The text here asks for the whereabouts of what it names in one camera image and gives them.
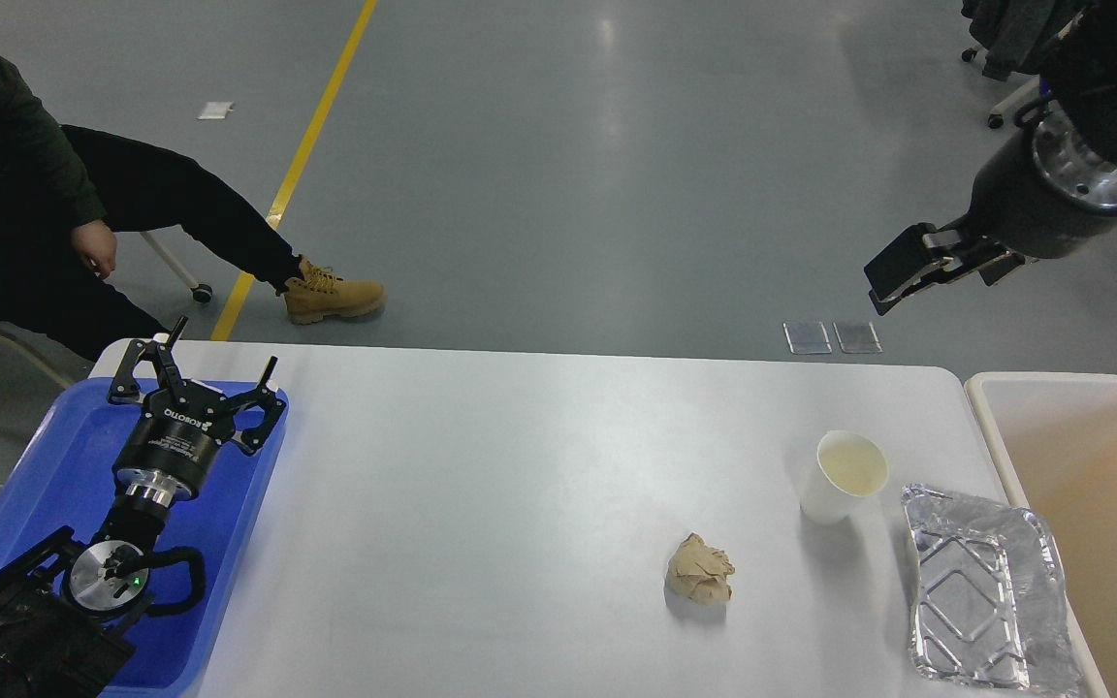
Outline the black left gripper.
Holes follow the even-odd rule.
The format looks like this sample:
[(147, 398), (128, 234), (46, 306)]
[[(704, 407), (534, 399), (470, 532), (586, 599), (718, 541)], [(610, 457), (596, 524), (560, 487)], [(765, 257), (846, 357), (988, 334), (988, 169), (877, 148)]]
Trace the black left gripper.
[[(159, 491), (159, 503), (189, 501), (204, 489), (218, 451), (232, 443), (246, 456), (257, 455), (279, 423), (287, 402), (271, 388), (276, 358), (268, 358), (262, 375), (247, 392), (214, 403), (189, 398), (185, 379), (175, 363), (178, 340), (187, 328), (178, 315), (168, 333), (150, 340), (130, 340), (112, 375), (109, 403), (141, 403), (142, 415), (121, 448), (112, 477), (120, 493)], [(136, 367), (150, 363), (161, 393), (144, 398)], [(260, 410), (261, 419), (239, 428), (236, 417)]]

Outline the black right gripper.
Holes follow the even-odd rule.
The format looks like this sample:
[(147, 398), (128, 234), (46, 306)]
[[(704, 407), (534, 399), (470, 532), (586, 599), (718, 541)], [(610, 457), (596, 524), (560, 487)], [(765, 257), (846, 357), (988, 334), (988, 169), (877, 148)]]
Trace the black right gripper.
[(980, 169), (965, 233), (911, 224), (865, 265), (870, 302), (886, 315), (932, 284), (956, 278), (973, 239), (1005, 248), (980, 250), (976, 272), (992, 287), (1028, 258), (1063, 258), (1117, 227), (1117, 164), (1095, 153), (1065, 114), (1047, 114)]

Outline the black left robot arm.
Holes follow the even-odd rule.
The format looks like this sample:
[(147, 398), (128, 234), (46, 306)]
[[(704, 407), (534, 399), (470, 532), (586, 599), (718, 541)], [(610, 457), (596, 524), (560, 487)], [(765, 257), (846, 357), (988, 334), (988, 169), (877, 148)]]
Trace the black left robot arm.
[(0, 697), (176, 697), (229, 601), (281, 444), (276, 358), (201, 383), (183, 322), (52, 404), (0, 495)]

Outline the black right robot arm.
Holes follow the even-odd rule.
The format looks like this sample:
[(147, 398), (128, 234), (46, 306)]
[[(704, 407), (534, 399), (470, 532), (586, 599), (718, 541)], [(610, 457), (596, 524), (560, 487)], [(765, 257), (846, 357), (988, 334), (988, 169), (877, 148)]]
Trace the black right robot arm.
[(967, 211), (911, 224), (865, 266), (885, 314), (935, 284), (1065, 258), (1117, 224), (1117, 1), (1021, 4), (1037, 23), (1023, 48), (1003, 1), (968, 1), (994, 77), (1023, 71), (1046, 93), (1016, 111), (1016, 132), (973, 181)]

